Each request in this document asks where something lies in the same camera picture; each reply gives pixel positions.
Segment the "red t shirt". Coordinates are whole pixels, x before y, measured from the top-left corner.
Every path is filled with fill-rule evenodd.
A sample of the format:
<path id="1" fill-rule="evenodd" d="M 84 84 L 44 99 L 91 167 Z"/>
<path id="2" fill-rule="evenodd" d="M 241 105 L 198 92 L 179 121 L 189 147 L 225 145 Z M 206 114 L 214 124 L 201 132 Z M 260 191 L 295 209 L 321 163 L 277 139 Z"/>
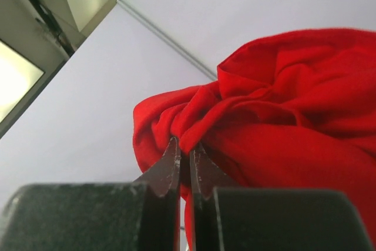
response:
<path id="1" fill-rule="evenodd" d="M 344 192 L 375 239 L 375 33 L 309 29 L 256 39 L 217 76 L 136 105 L 140 170 L 172 136 L 184 153 L 202 143 L 242 186 Z"/>

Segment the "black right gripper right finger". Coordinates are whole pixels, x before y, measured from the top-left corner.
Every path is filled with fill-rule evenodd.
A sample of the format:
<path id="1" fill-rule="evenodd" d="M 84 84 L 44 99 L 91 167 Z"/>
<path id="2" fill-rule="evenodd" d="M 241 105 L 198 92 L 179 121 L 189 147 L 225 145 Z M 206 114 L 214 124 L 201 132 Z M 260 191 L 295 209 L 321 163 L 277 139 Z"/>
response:
<path id="1" fill-rule="evenodd" d="M 233 188 L 235 181 L 224 173 L 198 143 L 190 151 L 190 183 L 192 189 L 192 245 L 193 250 L 220 250 L 215 188 Z"/>

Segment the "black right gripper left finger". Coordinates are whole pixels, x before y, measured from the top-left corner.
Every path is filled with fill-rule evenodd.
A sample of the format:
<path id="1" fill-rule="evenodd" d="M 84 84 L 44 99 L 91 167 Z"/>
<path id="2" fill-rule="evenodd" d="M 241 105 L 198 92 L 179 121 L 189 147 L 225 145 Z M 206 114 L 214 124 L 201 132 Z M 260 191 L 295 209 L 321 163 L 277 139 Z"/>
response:
<path id="1" fill-rule="evenodd" d="M 147 186 L 140 223 L 140 250 L 180 249 L 180 163 L 176 137 L 137 183 Z"/>

